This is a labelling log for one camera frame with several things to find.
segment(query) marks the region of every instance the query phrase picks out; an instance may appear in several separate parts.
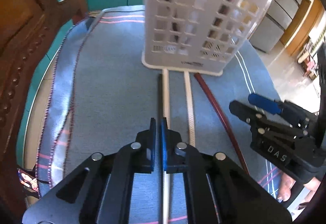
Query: dark red rod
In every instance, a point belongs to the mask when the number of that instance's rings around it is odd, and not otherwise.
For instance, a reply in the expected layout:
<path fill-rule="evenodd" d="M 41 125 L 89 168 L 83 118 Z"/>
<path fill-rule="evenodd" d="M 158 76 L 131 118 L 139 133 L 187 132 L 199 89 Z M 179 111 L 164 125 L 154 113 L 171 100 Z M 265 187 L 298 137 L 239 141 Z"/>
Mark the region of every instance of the dark red rod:
<path fill-rule="evenodd" d="M 245 161 L 245 158 L 240 150 L 240 147 L 238 145 L 238 142 L 233 134 L 233 131 L 231 129 L 231 125 L 229 123 L 228 118 L 226 117 L 226 115 L 224 114 L 221 106 L 219 105 L 219 103 L 216 101 L 215 97 L 213 96 L 211 90 L 209 89 L 209 87 L 207 86 L 207 84 L 205 83 L 203 77 L 200 75 L 200 73 L 195 73 L 194 74 L 196 80 L 198 81 L 199 85 L 201 86 L 201 88 L 203 89 L 204 93 L 206 94 L 209 102 L 211 103 L 212 107 L 214 108 L 216 114 L 218 115 L 219 119 L 221 120 L 223 127 L 226 131 L 226 133 L 229 136 L 229 139 L 233 145 L 233 148 L 239 158 L 239 161 L 241 163 L 241 166 L 243 168 L 243 170 L 249 174 L 249 170 Z"/>

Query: silver rivet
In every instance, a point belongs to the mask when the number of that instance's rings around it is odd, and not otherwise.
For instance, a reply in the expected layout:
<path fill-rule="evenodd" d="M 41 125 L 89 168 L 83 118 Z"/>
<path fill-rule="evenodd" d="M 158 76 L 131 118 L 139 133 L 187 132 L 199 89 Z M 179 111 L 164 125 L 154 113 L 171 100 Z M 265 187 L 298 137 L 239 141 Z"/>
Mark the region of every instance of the silver rivet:
<path fill-rule="evenodd" d="M 216 159 L 222 161 L 226 158 L 226 155 L 223 152 L 218 152 L 217 154 L 215 154 Z"/>
<path fill-rule="evenodd" d="M 130 146 L 133 150 L 138 150 L 141 147 L 141 144 L 139 142 L 133 142 Z"/>
<path fill-rule="evenodd" d="M 263 135 L 265 133 L 265 130 L 263 128 L 259 128 L 258 133 Z"/>
<path fill-rule="evenodd" d="M 177 144 L 177 148 L 178 148 L 179 150 L 184 150 L 185 148 L 187 148 L 187 144 L 185 144 L 184 142 L 179 142 L 179 143 Z"/>
<path fill-rule="evenodd" d="M 102 159 L 103 154 L 99 152 L 95 152 L 92 154 L 92 160 L 93 161 L 99 161 Z"/>

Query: smartphone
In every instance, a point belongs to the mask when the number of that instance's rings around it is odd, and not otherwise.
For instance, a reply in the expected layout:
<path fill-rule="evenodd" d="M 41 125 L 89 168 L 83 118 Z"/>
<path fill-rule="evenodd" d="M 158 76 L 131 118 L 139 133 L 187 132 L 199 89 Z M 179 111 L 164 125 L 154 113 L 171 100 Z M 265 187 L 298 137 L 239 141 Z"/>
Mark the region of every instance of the smartphone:
<path fill-rule="evenodd" d="M 18 177 L 21 184 L 25 185 L 26 187 L 38 192 L 39 189 L 37 187 L 37 179 L 27 172 L 25 172 L 23 169 L 18 168 Z"/>

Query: white plastic basket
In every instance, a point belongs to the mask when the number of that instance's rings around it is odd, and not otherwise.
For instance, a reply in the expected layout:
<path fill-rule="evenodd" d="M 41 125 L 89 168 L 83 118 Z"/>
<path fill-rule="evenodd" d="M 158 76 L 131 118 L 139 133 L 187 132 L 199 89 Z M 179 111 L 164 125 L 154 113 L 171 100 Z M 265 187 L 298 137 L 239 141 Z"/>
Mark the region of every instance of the white plastic basket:
<path fill-rule="evenodd" d="M 269 0 L 145 0 L 142 63 L 221 75 Z"/>

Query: wooden chair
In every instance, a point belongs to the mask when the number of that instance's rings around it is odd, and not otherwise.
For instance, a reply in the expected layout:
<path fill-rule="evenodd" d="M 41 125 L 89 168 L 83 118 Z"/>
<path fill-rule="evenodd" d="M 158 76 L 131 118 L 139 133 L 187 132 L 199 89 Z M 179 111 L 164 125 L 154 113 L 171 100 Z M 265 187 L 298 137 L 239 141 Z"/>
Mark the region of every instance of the wooden chair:
<path fill-rule="evenodd" d="M 60 27 L 86 12 L 85 0 L 0 0 L 0 206 L 14 220 L 26 209 L 15 150 L 31 78 Z"/>

